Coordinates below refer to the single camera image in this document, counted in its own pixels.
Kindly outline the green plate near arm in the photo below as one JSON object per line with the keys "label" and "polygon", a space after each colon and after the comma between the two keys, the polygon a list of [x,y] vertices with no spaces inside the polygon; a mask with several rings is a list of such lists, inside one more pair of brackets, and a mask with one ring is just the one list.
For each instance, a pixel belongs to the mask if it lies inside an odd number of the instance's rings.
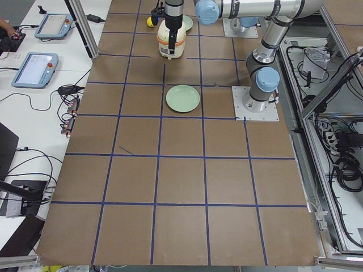
{"label": "green plate near arm", "polygon": [[186,31],[190,31],[193,27],[193,20],[187,15],[183,15],[183,23],[185,24]]}
{"label": "green plate near arm", "polygon": [[177,85],[168,90],[166,102],[172,110],[187,113],[197,108],[200,103],[200,95],[191,86]]}

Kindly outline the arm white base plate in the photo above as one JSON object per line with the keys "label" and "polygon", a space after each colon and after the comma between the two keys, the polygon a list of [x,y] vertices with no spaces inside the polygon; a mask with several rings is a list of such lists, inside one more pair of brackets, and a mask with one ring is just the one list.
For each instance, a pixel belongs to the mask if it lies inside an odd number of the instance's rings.
{"label": "arm white base plate", "polygon": [[244,17],[234,19],[223,19],[223,30],[225,37],[239,37],[245,39],[258,38],[258,17]]}
{"label": "arm white base plate", "polygon": [[259,102],[250,96],[249,86],[232,86],[235,119],[237,121],[279,121],[273,93],[267,101]]}

